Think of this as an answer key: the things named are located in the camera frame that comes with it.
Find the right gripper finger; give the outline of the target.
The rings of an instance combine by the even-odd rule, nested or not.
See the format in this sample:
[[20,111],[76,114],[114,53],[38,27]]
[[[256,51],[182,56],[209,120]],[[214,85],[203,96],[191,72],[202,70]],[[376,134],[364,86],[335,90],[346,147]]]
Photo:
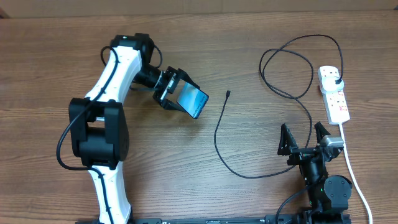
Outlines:
[[280,141],[279,141],[277,154],[280,156],[288,156],[291,155],[292,153],[296,153],[298,149],[299,147],[292,133],[290,132],[290,129],[285,123],[282,124],[280,130]]
[[316,132],[316,135],[317,135],[317,143],[318,143],[318,144],[321,143],[322,139],[323,139],[325,136],[330,135],[330,133],[329,133],[329,132],[326,130],[326,128],[321,124],[321,122],[317,122],[317,123],[314,125],[314,128],[315,128],[315,132]]

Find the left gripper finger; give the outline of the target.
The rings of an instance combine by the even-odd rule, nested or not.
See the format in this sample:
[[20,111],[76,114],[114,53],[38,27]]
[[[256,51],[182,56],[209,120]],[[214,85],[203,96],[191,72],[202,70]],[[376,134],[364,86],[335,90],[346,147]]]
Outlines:
[[191,84],[194,86],[196,89],[200,89],[200,87],[190,78],[187,72],[185,72],[182,69],[178,69],[178,76],[180,77],[181,80],[185,81],[186,83]]
[[160,105],[165,110],[176,110],[184,113],[186,112],[179,104],[176,104],[173,101],[170,101],[169,99],[166,98],[160,102]]

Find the Samsung Galaxy smartphone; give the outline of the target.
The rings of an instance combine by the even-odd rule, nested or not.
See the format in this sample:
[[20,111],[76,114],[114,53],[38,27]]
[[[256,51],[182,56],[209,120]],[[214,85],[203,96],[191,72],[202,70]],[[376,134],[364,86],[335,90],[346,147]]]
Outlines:
[[193,119],[198,119],[208,99],[206,93],[186,82],[177,98],[177,104]]

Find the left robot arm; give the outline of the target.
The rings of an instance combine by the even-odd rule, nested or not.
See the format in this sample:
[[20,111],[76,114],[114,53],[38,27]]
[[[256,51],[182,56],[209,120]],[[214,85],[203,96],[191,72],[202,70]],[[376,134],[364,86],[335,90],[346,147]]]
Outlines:
[[148,34],[116,35],[107,46],[109,59],[96,85],[68,107],[72,151],[94,182],[100,215],[95,223],[134,223],[126,195],[123,163],[129,151],[124,101],[132,84],[150,91],[165,110],[181,111],[197,119],[209,96],[182,69],[161,70],[151,65],[158,49]]

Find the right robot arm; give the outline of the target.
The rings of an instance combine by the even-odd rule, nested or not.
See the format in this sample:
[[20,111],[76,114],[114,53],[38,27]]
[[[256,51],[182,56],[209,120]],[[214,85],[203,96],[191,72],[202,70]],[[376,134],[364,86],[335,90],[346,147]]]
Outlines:
[[288,156],[287,164],[297,166],[305,182],[305,188],[292,195],[289,202],[306,192],[310,206],[301,208],[293,215],[280,217],[281,209],[275,215],[275,222],[284,223],[350,223],[348,200],[353,188],[352,182],[342,175],[328,175],[326,163],[338,157],[344,149],[344,140],[332,136],[324,126],[315,124],[317,145],[299,148],[286,124],[281,125],[278,155]]

